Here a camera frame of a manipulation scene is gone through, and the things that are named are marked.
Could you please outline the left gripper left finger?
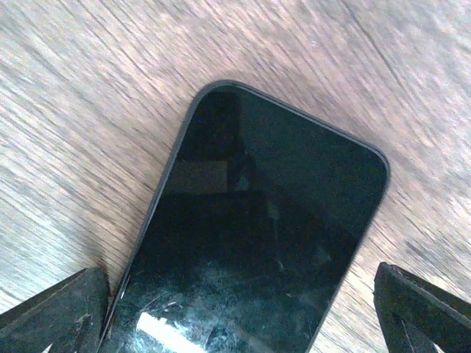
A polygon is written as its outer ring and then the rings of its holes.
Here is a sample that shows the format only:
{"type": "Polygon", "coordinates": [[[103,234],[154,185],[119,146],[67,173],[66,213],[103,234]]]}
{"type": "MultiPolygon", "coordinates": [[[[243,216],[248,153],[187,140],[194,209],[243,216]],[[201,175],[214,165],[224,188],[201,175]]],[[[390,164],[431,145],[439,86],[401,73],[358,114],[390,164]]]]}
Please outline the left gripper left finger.
{"type": "Polygon", "coordinates": [[[84,268],[2,313],[1,351],[97,352],[109,290],[101,268],[84,268]]]}

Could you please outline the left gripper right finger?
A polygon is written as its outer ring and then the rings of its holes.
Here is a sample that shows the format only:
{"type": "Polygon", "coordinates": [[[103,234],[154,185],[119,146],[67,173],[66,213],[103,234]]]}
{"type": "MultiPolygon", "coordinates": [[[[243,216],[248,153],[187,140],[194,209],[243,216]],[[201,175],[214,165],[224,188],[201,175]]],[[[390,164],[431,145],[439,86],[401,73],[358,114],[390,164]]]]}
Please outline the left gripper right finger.
{"type": "Polygon", "coordinates": [[[470,351],[470,303],[397,265],[379,264],[374,305],[390,352],[470,351]]]}

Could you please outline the black phone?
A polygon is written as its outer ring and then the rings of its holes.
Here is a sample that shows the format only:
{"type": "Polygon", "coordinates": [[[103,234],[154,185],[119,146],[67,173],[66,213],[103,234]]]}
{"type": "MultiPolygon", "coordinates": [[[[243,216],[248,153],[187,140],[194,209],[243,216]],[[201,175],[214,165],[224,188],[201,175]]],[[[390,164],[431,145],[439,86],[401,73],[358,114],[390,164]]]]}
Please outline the black phone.
{"type": "Polygon", "coordinates": [[[101,352],[308,352],[389,181],[381,151],[233,80],[185,115],[101,352]]]}

